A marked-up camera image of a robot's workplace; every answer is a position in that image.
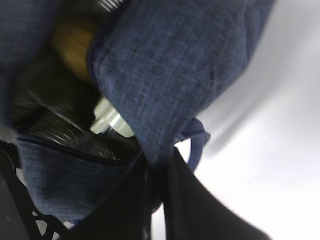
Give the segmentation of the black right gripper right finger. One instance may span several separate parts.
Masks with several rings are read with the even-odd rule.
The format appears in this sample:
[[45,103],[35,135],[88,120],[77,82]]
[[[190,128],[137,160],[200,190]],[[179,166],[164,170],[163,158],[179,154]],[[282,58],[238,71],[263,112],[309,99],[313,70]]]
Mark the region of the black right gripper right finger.
[[195,177],[201,154],[192,149],[184,161],[175,149],[159,171],[147,169],[150,205],[146,206],[141,239],[152,238],[152,208],[163,204],[168,240],[268,240],[266,233],[230,211]]

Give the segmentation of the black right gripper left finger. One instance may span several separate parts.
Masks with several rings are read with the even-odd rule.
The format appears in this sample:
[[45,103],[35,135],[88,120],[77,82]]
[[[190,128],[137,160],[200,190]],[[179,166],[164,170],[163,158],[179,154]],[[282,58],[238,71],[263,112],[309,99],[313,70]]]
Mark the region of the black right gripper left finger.
[[0,144],[0,238],[2,240],[132,240],[139,236],[132,189],[116,191],[85,221],[68,229],[57,218],[34,206],[16,174],[18,153],[12,144]]

